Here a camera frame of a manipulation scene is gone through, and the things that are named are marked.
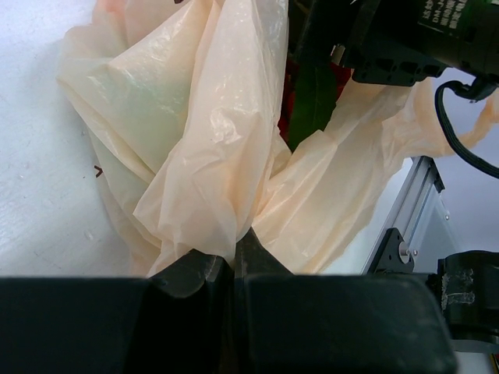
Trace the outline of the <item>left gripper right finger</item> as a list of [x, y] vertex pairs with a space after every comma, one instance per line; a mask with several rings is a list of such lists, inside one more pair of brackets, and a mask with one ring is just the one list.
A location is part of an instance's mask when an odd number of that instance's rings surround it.
[[242, 373], [454, 373], [433, 295], [406, 275], [295, 275], [249, 231], [235, 247]]

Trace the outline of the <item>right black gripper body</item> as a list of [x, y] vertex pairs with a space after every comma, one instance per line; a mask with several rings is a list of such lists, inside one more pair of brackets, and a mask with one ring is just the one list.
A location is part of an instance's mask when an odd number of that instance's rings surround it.
[[413, 46], [415, 1], [296, 1], [294, 61], [352, 70], [357, 83], [413, 86], [447, 65]]

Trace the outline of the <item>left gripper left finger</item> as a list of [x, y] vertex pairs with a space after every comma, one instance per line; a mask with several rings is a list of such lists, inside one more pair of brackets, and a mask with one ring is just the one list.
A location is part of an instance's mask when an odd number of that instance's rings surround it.
[[4, 277], [4, 373], [211, 373], [232, 270], [196, 250], [149, 277]]

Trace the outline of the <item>red fake fruit bunch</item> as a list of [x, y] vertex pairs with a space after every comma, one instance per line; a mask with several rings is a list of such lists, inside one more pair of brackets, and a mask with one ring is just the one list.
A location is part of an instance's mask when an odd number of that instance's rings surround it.
[[351, 76], [351, 69], [333, 62], [311, 65], [287, 60], [278, 128], [291, 151], [315, 132], [325, 130]]

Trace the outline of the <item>translucent orange plastic bag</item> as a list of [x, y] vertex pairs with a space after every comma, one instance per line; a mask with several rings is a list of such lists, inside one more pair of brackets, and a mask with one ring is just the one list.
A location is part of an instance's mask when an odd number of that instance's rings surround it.
[[233, 260], [254, 230], [295, 273], [338, 261], [405, 159], [451, 148], [429, 81], [349, 82], [325, 130], [290, 150], [278, 132], [283, 1], [99, 1], [62, 42], [57, 80], [87, 125], [99, 185], [133, 272], [191, 249]]

